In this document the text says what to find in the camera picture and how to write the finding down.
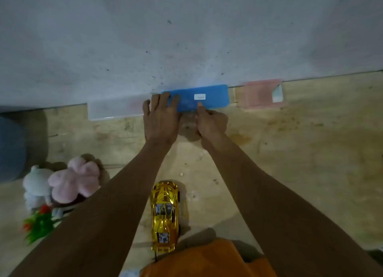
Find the pink container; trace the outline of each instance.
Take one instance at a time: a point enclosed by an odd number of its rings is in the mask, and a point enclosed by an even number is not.
[[[238,98],[238,105],[245,109],[269,108],[285,104],[282,79],[246,82]]]

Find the person's left hand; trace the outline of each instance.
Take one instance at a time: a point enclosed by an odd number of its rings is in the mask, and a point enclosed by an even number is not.
[[[167,105],[170,93],[152,95],[152,108],[149,110],[150,100],[144,101],[144,131],[146,141],[155,143],[173,144],[177,139],[180,117],[177,106],[179,95],[174,96],[170,105]]]

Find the orange cloth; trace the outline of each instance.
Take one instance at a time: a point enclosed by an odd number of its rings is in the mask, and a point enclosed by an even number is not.
[[[266,258],[245,263],[233,243],[225,239],[170,254],[146,266],[141,277],[246,276],[276,277]]]

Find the plush flower petal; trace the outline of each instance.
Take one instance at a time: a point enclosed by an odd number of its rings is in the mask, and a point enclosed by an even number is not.
[[[98,178],[93,176],[84,176],[77,179],[79,193],[85,197],[91,196],[99,188]]]
[[[78,194],[76,183],[65,182],[52,189],[52,197],[59,203],[70,203]]]
[[[80,169],[77,171],[77,173],[80,175],[93,176],[96,178],[100,176],[100,170],[97,164],[92,161],[81,166]]]
[[[56,187],[59,185],[64,184],[65,182],[73,182],[75,178],[77,178],[77,173],[75,173],[72,170],[60,170],[55,173],[53,173],[49,178],[48,178],[48,183],[52,187]]]
[[[75,172],[79,173],[80,168],[86,163],[85,159],[81,156],[72,158],[68,163],[68,168],[73,169]]]

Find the person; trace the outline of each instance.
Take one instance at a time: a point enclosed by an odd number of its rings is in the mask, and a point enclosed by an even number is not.
[[[157,172],[177,138],[179,98],[168,105],[169,97],[168,92],[153,95],[151,110],[150,101],[144,102],[146,143],[141,151],[10,276],[119,275]],[[341,228],[262,171],[234,144],[225,135],[226,124],[226,115],[198,104],[196,126],[202,145],[268,262],[263,262],[263,269],[251,268],[238,258],[230,241],[217,240],[170,254],[148,265],[143,276],[383,276],[381,267]]]

